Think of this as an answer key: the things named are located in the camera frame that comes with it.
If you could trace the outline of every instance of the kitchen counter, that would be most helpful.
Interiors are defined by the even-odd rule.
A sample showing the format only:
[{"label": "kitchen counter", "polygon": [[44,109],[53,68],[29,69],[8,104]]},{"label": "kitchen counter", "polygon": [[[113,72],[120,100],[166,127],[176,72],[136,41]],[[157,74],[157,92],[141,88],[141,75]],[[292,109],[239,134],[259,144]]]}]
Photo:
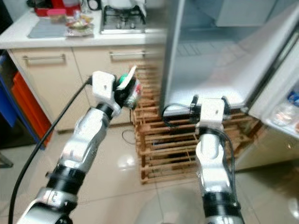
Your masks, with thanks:
[{"label": "kitchen counter", "polygon": [[38,23],[39,17],[33,10],[29,10],[0,35],[0,49],[142,45],[163,43],[165,40],[165,34],[162,31],[139,34],[100,34],[101,13],[101,11],[93,11],[88,15],[93,17],[93,36],[32,39],[27,35]]}]

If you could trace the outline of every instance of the drawer handle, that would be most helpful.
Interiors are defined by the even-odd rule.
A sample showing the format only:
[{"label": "drawer handle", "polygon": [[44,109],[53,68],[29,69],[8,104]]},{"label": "drawer handle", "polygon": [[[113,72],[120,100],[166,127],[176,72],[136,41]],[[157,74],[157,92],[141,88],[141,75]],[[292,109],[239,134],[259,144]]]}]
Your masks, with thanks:
[{"label": "drawer handle", "polygon": [[109,52],[109,56],[111,60],[113,60],[114,56],[128,56],[128,55],[142,55],[145,57],[146,55],[155,55],[156,52],[147,52],[147,51],[138,51],[138,52]]},{"label": "drawer handle", "polygon": [[31,61],[31,60],[47,60],[47,59],[66,59],[65,54],[61,54],[59,56],[45,56],[45,57],[28,57],[23,56],[22,60],[24,61]]}]

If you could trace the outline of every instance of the refrigerator door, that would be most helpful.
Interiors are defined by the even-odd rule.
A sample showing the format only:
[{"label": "refrigerator door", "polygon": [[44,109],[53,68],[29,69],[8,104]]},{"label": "refrigerator door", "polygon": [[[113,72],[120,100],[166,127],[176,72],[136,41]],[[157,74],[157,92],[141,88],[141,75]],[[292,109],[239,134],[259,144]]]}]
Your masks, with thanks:
[{"label": "refrigerator door", "polygon": [[[278,57],[278,64],[273,71],[274,75],[250,107],[249,115],[260,119],[268,126],[299,139],[299,132],[296,131],[296,125],[299,124],[299,108],[289,104],[287,100],[292,89],[299,85],[299,29],[294,32],[280,57],[280,59]],[[293,120],[290,124],[278,125],[276,114],[278,107],[283,106],[283,104],[288,107],[287,109],[293,111],[293,116],[288,118]]]},{"label": "refrigerator door", "polygon": [[[232,108],[251,104],[298,23],[299,2],[171,2],[160,108],[190,105],[196,94],[199,104],[222,96]],[[182,113],[188,110],[169,107],[165,115]]]}]

